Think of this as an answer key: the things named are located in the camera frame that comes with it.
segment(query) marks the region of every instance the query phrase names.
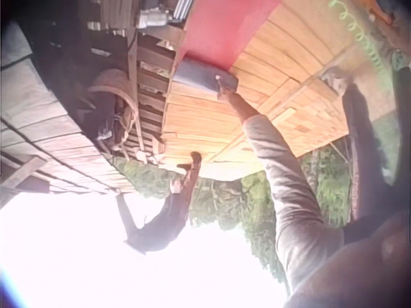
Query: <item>sky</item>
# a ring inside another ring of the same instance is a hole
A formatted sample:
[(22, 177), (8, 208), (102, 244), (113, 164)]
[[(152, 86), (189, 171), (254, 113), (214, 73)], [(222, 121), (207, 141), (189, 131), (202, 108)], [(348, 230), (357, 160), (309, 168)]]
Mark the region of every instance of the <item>sky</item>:
[[(126, 196), (137, 226), (162, 200)], [(0, 268), (29, 308), (282, 307), (241, 229), (183, 230), (142, 256), (123, 241), (114, 196), (20, 194), (0, 211)]]

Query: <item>man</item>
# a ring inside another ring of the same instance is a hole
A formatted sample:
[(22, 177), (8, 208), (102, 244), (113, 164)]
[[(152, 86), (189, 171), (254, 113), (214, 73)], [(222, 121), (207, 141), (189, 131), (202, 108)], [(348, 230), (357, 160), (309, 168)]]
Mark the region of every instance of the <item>man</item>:
[[(404, 112), (399, 118), (409, 124), (409, 68), (394, 72), (394, 80), (398, 78), (401, 83), (394, 86), (396, 103)], [(394, 214), (401, 206), (409, 206), (409, 127), (400, 125), (405, 133), (399, 167), (402, 171), (398, 172), (402, 182), (395, 183), (391, 190), (381, 183), (380, 165), (372, 166), (366, 160), (372, 155), (373, 162), (379, 161), (370, 124), (364, 123), (369, 120), (361, 117), (368, 113), (365, 99), (352, 80), (341, 81), (342, 87), (336, 90), (345, 92), (344, 111), (349, 127), (355, 130), (350, 133), (359, 146), (359, 168), (366, 171), (360, 170), (360, 174), (368, 180), (376, 175), (371, 183), (378, 185), (367, 188), (367, 194), (360, 197), (367, 209), (363, 221), (343, 228), (324, 224), (297, 159), (268, 118), (239, 94), (226, 89), (221, 80), (218, 97), (237, 113), (270, 183), (277, 221), (275, 248), (293, 291), (286, 307), (411, 307), (409, 212)]]
[(170, 194), (164, 205), (150, 222), (142, 228), (137, 228), (130, 210), (124, 200), (124, 195), (117, 196), (118, 209), (123, 221), (127, 240), (126, 243), (142, 254), (156, 252), (165, 249), (174, 241), (182, 229), (186, 226), (189, 214), (191, 196), (197, 182), (201, 167), (201, 155), (191, 153), (193, 163), (190, 165), (178, 165), (187, 171), (182, 181), (170, 183)]

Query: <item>gray long-sleeve shirt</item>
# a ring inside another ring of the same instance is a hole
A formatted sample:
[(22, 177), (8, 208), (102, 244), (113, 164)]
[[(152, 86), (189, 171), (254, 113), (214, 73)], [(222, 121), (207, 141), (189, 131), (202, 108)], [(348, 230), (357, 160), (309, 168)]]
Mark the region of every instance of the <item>gray long-sleeve shirt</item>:
[(344, 234), (324, 224), (297, 159), (268, 118), (255, 115), (243, 129), (270, 183), (277, 218), (275, 248), (294, 290), (344, 245)]

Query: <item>wooden ceiling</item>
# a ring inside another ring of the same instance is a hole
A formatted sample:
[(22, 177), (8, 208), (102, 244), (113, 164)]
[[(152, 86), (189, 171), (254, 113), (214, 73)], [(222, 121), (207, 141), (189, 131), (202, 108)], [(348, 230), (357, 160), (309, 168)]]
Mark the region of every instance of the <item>wooden ceiling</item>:
[[(238, 93), (272, 120), (297, 157), (347, 133), (340, 98), (319, 78), (327, 68), (339, 65), (357, 75), (372, 118), (394, 108), (347, 21), (339, 19), (341, 8), (328, 3), (283, 0), (231, 68)], [(190, 151), (204, 157), (200, 176), (234, 180), (262, 169), (233, 111), (193, 87), (171, 83), (162, 139), (167, 169), (189, 162)]]

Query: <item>green wire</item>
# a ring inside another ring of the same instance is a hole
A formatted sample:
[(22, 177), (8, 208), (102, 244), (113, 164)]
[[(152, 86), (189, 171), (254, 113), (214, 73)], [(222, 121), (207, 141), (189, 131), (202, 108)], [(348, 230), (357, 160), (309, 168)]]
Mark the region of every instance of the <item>green wire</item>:
[(391, 77), (388, 74), (388, 70), (385, 67), (383, 60), (381, 59), (380, 55), (377, 52), (376, 46), (374, 42), (371, 40), (370, 36), (366, 35), (363, 28), (357, 23), (355, 17), (349, 13), (349, 10), (345, 3), (340, 0), (330, 0), (328, 6), (330, 8), (339, 6), (344, 9), (342, 13), (339, 15), (339, 19), (341, 21), (348, 21), (349, 24), (347, 25), (348, 31), (354, 34), (354, 39), (357, 43), (359, 43), (364, 50), (365, 54), (369, 57), (370, 61), (374, 64), (378, 76), (381, 78), (385, 89), (391, 89)]

